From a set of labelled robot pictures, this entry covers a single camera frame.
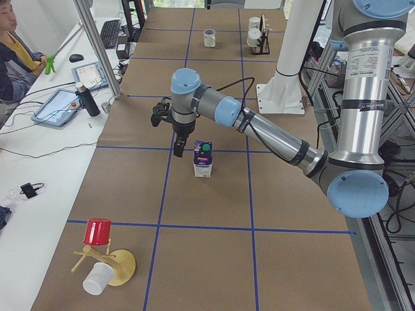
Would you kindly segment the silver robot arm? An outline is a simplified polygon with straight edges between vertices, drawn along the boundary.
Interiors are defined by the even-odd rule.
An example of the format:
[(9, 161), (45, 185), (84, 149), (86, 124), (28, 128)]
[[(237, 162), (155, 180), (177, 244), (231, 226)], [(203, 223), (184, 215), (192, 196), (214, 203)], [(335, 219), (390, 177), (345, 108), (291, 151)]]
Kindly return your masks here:
[(331, 34), (347, 45), (348, 60), (333, 152), (313, 148), (233, 97), (203, 84), (195, 70), (182, 68), (171, 78), (169, 114), (177, 134), (174, 154), (182, 155), (196, 116), (203, 115), (252, 137), (299, 167), (343, 215), (366, 218), (378, 213), (388, 201), (378, 148), (392, 55), (413, 8), (413, 1), (339, 1), (335, 5)]

